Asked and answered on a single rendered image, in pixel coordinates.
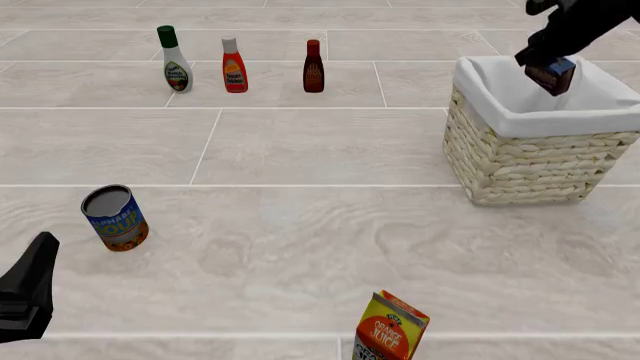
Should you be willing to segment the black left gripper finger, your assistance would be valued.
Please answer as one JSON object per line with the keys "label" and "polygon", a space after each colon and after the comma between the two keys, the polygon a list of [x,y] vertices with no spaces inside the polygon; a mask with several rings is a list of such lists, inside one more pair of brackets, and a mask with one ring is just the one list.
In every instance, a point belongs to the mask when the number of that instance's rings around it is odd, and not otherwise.
{"label": "black left gripper finger", "polygon": [[0,301],[51,301],[59,247],[60,242],[51,233],[39,233],[0,277]]}

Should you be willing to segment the green-capped white dressing bottle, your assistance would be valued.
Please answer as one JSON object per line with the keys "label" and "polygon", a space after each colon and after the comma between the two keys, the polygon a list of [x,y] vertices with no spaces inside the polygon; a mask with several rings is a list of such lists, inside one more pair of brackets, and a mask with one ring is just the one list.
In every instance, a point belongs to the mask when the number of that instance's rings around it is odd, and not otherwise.
{"label": "green-capped white dressing bottle", "polygon": [[163,50],[163,74],[166,82],[175,92],[189,92],[194,81],[192,69],[180,50],[174,27],[159,26],[157,34]]}

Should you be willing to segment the red ketchup bottle grey cap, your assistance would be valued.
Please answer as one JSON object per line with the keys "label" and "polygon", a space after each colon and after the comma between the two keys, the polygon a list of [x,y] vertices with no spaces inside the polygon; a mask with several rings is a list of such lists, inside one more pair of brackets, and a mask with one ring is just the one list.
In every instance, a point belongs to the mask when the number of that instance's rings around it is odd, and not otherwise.
{"label": "red ketchup bottle grey cap", "polygon": [[235,37],[222,38],[223,61],[222,74],[227,92],[244,93],[248,91],[248,76],[243,59],[238,51]]}

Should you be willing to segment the orange juice carton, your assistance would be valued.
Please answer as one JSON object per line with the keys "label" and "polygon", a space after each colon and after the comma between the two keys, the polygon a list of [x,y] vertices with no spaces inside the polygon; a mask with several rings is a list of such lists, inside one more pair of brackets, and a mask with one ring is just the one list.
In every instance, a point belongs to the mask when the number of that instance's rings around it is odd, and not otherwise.
{"label": "orange juice carton", "polygon": [[386,290],[373,293],[356,328],[352,360],[412,360],[430,317]]}

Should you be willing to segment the pale woven wicker basket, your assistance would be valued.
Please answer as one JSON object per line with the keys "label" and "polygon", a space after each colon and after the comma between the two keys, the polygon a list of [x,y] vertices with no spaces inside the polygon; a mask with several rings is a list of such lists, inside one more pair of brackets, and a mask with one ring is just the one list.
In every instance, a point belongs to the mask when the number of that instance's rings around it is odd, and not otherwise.
{"label": "pale woven wicker basket", "polygon": [[640,131],[501,137],[453,84],[443,151],[477,205],[578,202],[637,140]]}

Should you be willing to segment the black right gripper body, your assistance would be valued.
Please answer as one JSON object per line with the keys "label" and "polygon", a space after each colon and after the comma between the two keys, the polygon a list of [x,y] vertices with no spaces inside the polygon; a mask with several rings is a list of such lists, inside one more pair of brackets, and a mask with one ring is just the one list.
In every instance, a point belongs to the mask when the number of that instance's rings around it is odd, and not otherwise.
{"label": "black right gripper body", "polygon": [[566,57],[575,53],[574,44],[559,36],[545,36],[529,38],[527,46],[514,56],[520,67],[547,67],[562,62]]}

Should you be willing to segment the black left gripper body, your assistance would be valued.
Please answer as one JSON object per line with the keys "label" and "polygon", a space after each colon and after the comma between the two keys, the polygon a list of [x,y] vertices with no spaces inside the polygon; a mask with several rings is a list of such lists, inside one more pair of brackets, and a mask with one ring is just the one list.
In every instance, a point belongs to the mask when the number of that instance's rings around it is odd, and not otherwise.
{"label": "black left gripper body", "polygon": [[0,292],[0,343],[42,338],[52,314],[48,291],[27,297]]}

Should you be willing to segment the dark brown barbecue sauce bottle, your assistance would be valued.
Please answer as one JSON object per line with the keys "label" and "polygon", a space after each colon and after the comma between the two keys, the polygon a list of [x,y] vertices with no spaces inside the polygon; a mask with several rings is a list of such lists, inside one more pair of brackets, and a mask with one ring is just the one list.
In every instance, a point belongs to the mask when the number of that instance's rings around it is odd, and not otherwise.
{"label": "dark brown barbecue sauce bottle", "polygon": [[320,55],[320,41],[307,41],[307,53],[303,68],[303,89],[309,93],[324,91],[325,75]]}

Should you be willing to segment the alphabet soup tin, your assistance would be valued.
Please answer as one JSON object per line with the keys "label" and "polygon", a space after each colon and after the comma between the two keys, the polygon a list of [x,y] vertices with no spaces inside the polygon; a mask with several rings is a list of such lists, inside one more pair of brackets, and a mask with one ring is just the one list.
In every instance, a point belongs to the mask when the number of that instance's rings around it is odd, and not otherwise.
{"label": "alphabet soup tin", "polygon": [[125,185],[106,185],[92,191],[80,209],[110,251],[132,250],[149,234],[147,221]]}

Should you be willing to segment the white cloth basket liner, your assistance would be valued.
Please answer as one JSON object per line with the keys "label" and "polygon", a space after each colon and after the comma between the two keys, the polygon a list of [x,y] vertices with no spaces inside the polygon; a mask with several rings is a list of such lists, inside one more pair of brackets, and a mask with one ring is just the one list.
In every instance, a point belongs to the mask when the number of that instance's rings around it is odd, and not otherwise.
{"label": "white cloth basket liner", "polygon": [[453,84],[501,137],[640,131],[640,94],[580,56],[568,92],[554,97],[511,56],[458,59]]}

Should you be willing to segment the brown chocolate pudding box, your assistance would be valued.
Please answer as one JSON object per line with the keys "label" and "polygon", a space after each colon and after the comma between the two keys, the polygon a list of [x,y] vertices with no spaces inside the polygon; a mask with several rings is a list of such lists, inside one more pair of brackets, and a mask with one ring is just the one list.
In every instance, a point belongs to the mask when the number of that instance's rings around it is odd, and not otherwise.
{"label": "brown chocolate pudding box", "polygon": [[575,70],[576,64],[565,57],[558,58],[546,66],[525,66],[526,76],[553,97],[569,90]]}

